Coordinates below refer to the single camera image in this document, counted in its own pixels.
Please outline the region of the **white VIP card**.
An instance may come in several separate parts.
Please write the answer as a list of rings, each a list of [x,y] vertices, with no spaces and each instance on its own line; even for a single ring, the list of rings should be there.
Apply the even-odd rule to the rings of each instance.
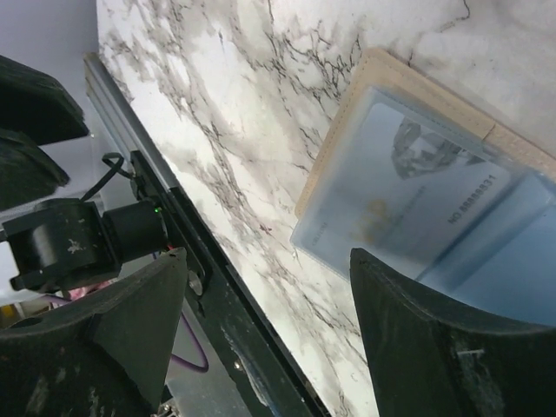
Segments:
[[[514,170],[376,101],[340,144],[292,242],[341,275],[363,248],[416,278],[513,182]]]

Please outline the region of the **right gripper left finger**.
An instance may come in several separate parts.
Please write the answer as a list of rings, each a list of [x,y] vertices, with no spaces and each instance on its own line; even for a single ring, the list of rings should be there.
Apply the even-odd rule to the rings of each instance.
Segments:
[[[188,272],[176,248],[1,332],[3,416],[150,416],[161,404]]]

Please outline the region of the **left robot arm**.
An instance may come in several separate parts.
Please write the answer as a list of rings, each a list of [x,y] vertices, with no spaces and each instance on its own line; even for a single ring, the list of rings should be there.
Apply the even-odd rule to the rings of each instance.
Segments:
[[[1,59],[1,303],[69,291],[115,278],[122,265],[165,249],[159,208],[141,201],[101,213],[93,197],[115,176],[130,178],[124,158],[108,153],[108,171],[78,198],[57,198],[70,175],[44,146],[87,137],[84,114],[52,76]]]

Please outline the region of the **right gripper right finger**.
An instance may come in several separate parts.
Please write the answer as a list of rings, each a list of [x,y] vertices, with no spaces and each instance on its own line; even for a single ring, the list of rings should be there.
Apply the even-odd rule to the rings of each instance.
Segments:
[[[363,248],[350,284],[381,416],[553,416],[555,330],[473,308]]]

